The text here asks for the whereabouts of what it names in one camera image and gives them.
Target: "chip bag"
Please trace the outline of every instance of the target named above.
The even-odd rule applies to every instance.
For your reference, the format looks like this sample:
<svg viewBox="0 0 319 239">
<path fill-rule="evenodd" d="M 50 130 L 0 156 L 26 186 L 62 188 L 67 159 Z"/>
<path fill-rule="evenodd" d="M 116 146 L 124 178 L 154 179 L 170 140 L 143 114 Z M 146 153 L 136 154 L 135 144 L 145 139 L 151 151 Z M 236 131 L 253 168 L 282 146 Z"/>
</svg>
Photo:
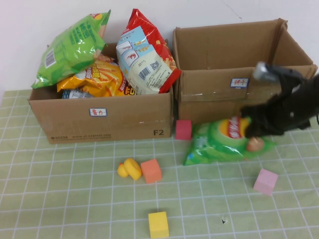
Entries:
<svg viewBox="0 0 319 239">
<path fill-rule="evenodd" d="M 181 74 L 158 29 L 138 9 L 116 49 L 120 68 L 137 95 L 166 93 Z"/>
<path fill-rule="evenodd" d="M 249 124 L 249 118 L 233 117 L 195 125 L 192 132 L 192 143 L 184 165 L 249 159 L 275 146 L 274 142 L 263 138 L 260 150 L 250 150 L 251 147 L 248 147 L 250 139 L 244 136 L 245 129 Z"/>
<path fill-rule="evenodd" d="M 110 13 L 90 14 L 58 35 L 43 54 L 32 87 L 54 85 L 92 65 L 105 46 Z"/>
<path fill-rule="evenodd" d="M 91 67 L 59 82 L 58 92 L 79 89 L 95 97 L 134 95 L 134 90 L 114 61 L 111 57 L 100 55 Z"/>
</svg>

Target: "black robotic arm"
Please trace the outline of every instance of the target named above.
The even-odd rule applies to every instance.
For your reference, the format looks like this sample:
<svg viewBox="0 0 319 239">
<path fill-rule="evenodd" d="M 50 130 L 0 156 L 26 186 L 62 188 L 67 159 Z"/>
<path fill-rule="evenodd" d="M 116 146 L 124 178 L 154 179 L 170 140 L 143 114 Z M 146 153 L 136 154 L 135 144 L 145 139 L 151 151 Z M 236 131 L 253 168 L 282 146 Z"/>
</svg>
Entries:
<svg viewBox="0 0 319 239">
<path fill-rule="evenodd" d="M 307 80 L 295 70 L 260 62 L 253 76 L 256 80 L 280 82 L 282 92 L 264 104 L 241 109 L 241 117 L 252 120 L 245 132 L 247 138 L 282 135 L 311 126 L 309 119 L 319 114 L 319 75 Z"/>
</svg>

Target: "pink foam block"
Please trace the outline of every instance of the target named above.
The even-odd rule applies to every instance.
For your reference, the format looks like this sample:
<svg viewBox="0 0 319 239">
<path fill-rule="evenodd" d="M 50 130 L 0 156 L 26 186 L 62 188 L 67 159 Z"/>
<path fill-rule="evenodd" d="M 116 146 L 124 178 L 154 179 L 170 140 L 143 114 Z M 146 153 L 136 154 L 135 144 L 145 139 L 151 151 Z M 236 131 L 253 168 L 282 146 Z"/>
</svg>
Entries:
<svg viewBox="0 0 319 239">
<path fill-rule="evenodd" d="M 278 175 L 276 173 L 262 168 L 255 182 L 254 190 L 270 196 L 276 185 L 277 179 Z"/>
<path fill-rule="evenodd" d="M 191 140 L 191 121 L 177 120 L 176 121 L 176 139 Z"/>
</svg>

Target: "white wall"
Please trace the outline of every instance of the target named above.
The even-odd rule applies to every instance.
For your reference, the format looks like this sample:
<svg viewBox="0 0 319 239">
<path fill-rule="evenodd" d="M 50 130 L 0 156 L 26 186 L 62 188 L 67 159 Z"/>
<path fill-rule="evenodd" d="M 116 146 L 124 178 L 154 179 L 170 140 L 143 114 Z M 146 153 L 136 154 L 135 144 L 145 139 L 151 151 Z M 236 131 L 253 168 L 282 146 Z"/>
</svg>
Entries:
<svg viewBox="0 0 319 239">
<path fill-rule="evenodd" d="M 116 42 L 132 8 L 140 9 L 169 40 L 176 26 L 281 17 L 289 21 L 288 31 L 294 39 L 319 64 L 318 0 L 2 0 L 0 89 L 28 89 L 46 46 L 89 13 L 112 10 L 104 38 Z"/>
</svg>

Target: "cardboard box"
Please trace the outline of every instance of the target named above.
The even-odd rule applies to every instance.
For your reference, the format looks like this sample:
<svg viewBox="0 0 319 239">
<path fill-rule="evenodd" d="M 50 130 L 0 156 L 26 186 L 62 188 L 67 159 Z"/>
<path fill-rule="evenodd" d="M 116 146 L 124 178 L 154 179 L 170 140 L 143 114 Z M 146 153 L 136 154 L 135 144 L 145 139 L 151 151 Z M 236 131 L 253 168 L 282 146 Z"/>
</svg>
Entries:
<svg viewBox="0 0 319 239">
<path fill-rule="evenodd" d="M 265 102 L 280 84 L 256 81 L 259 61 L 298 70 L 311 78 L 317 66 L 287 32 L 287 21 L 176 28 L 173 53 L 182 70 L 174 87 L 181 120 L 229 118 L 245 105 Z"/>
<path fill-rule="evenodd" d="M 115 47 L 109 44 L 103 53 L 116 58 Z M 52 86 L 32 90 L 29 104 L 50 143 L 171 136 L 172 89 L 156 95 L 62 99 Z"/>
</svg>

